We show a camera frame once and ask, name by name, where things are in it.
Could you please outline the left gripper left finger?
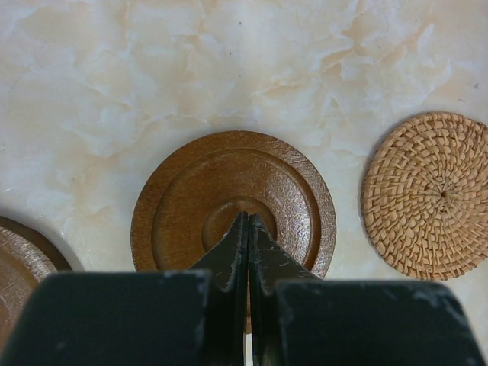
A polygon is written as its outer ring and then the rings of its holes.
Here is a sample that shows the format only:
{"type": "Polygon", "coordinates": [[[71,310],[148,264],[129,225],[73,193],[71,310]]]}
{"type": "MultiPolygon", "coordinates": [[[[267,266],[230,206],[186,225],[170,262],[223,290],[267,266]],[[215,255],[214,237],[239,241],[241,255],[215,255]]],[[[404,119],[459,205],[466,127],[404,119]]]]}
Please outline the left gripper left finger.
{"type": "Polygon", "coordinates": [[[223,238],[192,268],[210,272],[204,321],[205,365],[244,365],[249,215],[240,212],[223,238]]]}

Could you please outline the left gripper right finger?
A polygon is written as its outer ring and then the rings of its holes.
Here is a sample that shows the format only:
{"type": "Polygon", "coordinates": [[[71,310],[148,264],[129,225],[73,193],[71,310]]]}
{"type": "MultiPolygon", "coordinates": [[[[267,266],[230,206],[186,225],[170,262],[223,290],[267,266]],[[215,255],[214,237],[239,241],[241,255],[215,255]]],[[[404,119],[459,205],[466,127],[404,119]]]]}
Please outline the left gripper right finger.
{"type": "Polygon", "coordinates": [[[283,365],[286,361],[286,326],[294,311],[280,301],[281,283],[315,281],[272,238],[258,214],[249,218],[249,289],[252,323],[252,360],[255,365],[283,365]]]}

